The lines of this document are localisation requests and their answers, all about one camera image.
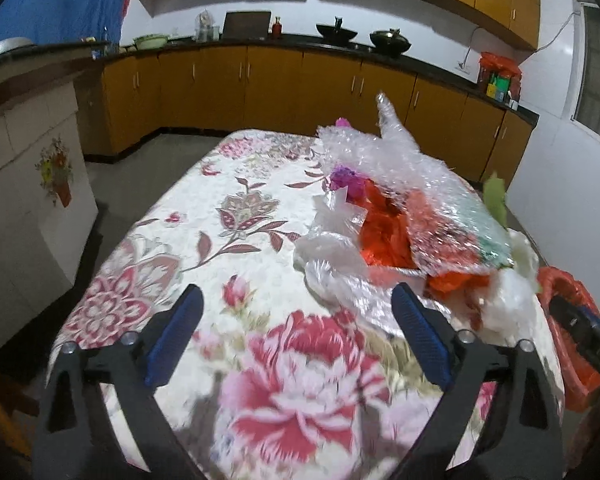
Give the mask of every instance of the red trash bag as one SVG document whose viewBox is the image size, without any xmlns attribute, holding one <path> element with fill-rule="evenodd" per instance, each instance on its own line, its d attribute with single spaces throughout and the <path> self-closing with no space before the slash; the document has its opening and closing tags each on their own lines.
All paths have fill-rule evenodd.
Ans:
<svg viewBox="0 0 600 480">
<path fill-rule="evenodd" d="M 589 406 L 589 394 L 600 387 L 600 374 L 578 354 L 569 333 L 549 316 L 549 302 L 552 297 L 561 296 L 577 306 L 585 306 L 598 317 L 600 311 L 584 285 L 568 272 L 555 267 L 542 267 L 538 271 L 538 282 L 542 287 L 538 300 L 547 316 L 562 369 L 566 408 L 581 413 Z"/>
</svg>

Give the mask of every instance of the tablecloth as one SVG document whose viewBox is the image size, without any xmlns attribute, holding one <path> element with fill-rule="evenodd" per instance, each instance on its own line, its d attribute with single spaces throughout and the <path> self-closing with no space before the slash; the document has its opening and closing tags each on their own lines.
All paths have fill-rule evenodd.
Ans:
<svg viewBox="0 0 600 480">
<path fill-rule="evenodd" d="M 320 149 L 258 130 L 224 139 L 133 225 L 56 339 L 51 362 L 63 342 L 110 344 L 200 286 L 202 321 L 155 399 L 210 478 L 384 478 L 442 395 L 403 339 L 327 309 L 293 267 L 328 188 Z M 470 456 L 493 389 L 453 463 Z M 146 467 L 113 387 L 103 393 L 127 460 Z"/>
</svg>

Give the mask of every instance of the window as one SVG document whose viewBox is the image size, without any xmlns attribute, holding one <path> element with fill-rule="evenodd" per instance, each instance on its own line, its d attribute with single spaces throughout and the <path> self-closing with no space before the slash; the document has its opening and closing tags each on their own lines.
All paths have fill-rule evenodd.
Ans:
<svg viewBox="0 0 600 480">
<path fill-rule="evenodd" d="M 584 58 L 581 60 L 582 82 L 573 120 L 600 136 L 600 9 L 582 4 L 580 16 L 584 34 L 580 35 L 579 47 L 581 56 L 584 51 Z"/>
</svg>

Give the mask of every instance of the black countertop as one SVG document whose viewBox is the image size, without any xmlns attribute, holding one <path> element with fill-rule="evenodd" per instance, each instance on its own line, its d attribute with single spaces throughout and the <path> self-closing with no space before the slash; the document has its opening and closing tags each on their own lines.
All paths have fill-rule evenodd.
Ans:
<svg viewBox="0 0 600 480">
<path fill-rule="evenodd" d="M 127 54 L 117 54 L 115 56 L 107 57 L 107 60 L 115 60 L 125 56 L 145 56 L 155 55 L 165 52 L 172 52 L 174 50 L 191 50 L 197 48 L 205 48 L 210 46 L 249 46 L 249 45 L 262 45 L 262 46 L 280 46 L 283 48 L 295 48 L 303 51 L 318 51 L 318 52 L 333 52 L 342 56 L 349 56 L 356 59 L 361 59 L 376 63 L 403 72 L 416 73 L 417 75 L 424 76 L 425 78 L 440 82 L 447 86 L 459 89 L 472 97 L 481 99 L 490 105 L 493 105 L 501 110 L 508 110 L 509 112 L 516 114 L 522 120 L 531 124 L 534 128 L 538 124 L 538 114 L 528 110 L 525 107 L 518 107 L 518 110 L 511 110 L 509 107 L 500 103 L 483 92 L 478 90 L 477 84 L 467 79 L 456 75 L 448 70 L 429 64 L 425 61 L 415 59 L 405 54 L 397 57 L 386 56 L 380 54 L 375 50 L 374 47 L 360 44 L 360 43 L 347 43 L 346 45 L 333 45 L 325 42 L 321 36 L 303 36 L 301 34 L 283 34 L 278 39 L 269 38 L 254 38 L 248 40 L 223 40 L 219 41 L 207 41 L 206 43 L 196 43 L 191 40 L 175 40 L 169 42 L 166 46 L 156 50 L 141 50 L 136 52 L 130 52 Z"/>
<path fill-rule="evenodd" d="M 88 48 L 91 50 L 102 50 L 108 45 L 107 41 L 75 41 L 74 43 L 49 43 L 41 45 L 26 45 L 8 50 L 0 54 L 0 66 L 10 61 L 25 59 L 27 57 L 40 56 L 43 54 L 54 54 L 56 52 L 64 52 L 74 48 Z"/>
</svg>

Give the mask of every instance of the metal bolt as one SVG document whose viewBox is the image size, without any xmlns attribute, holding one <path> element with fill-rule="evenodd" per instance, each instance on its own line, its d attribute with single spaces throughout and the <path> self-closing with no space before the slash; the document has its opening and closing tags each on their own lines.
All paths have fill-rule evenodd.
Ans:
<svg viewBox="0 0 600 480">
<path fill-rule="evenodd" d="M 469 345 L 475 341 L 475 334 L 471 330 L 461 330 L 458 332 L 458 339 L 465 345 Z"/>
<path fill-rule="evenodd" d="M 122 337 L 120 338 L 120 342 L 124 346 L 135 345 L 136 341 L 138 341 L 139 337 L 140 336 L 139 336 L 138 332 L 125 332 L 125 333 L 123 333 Z"/>
<path fill-rule="evenodd" d="M 518 341 L 518 345 L 520 345 L 520 349 L 523 352 L 528 352 L 529 354 L 531 354 L 531 352 L 533 352 L 536 349 L 536 346 L 529 341 L 529 339 L 521 339 L 520 341 Z"/>
<path fill-rule="evenodd" d="M 67 341 L 66 343 L 62 343 L 60 347 L 60 351 L 63 354 L 72 354 L 78 349 L 78 344 L 75 341 Z"/>
</svg>

